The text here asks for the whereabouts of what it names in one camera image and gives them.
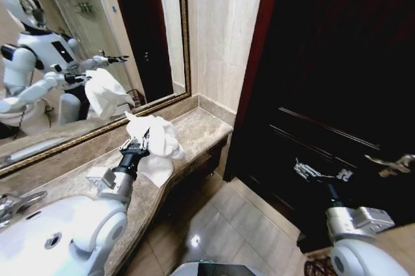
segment mirror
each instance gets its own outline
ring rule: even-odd
[[[0,174],[125,124],[125,111],[188,97],[185,10],[185,0],[0,0]]]

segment tile floor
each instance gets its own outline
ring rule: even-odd
[[[298,233],[238,179],[225,183],[213,174],[163,207],[122,274],[169,275],[181,263],[214,260],[299,276],[305,257]]]

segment glass shower door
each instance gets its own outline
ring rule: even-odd
[[[104,50],[108,56],[119,56],[101,0],[55,1],[71,35],[80,41],[81,56],[89,58],[99,54],[99,50]],[[126,91],[131,90],[132,86],[122,63],[111,64],[106,69]]]

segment white tissue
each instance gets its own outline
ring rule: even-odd
[[[136,117],[125,112],[127,132],[132,137],[142,137],[149,130],[149,156],[144,157],[138,164],[138,172],[143,174],[157,187],[161,187],[173,173],[171,159],[183,159],[184,151],[176,138],[176,131],[171,122],[161,117]]]
[[[105,69],[87,70],[91,79],[85,84],[85,94],[100,119],[109,119],[117,106],[125,102],[135,106],[124,87]]]

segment doormat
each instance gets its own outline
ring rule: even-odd
[[[330,257],[307,261],[304,264],[305,276],[337,276]]]

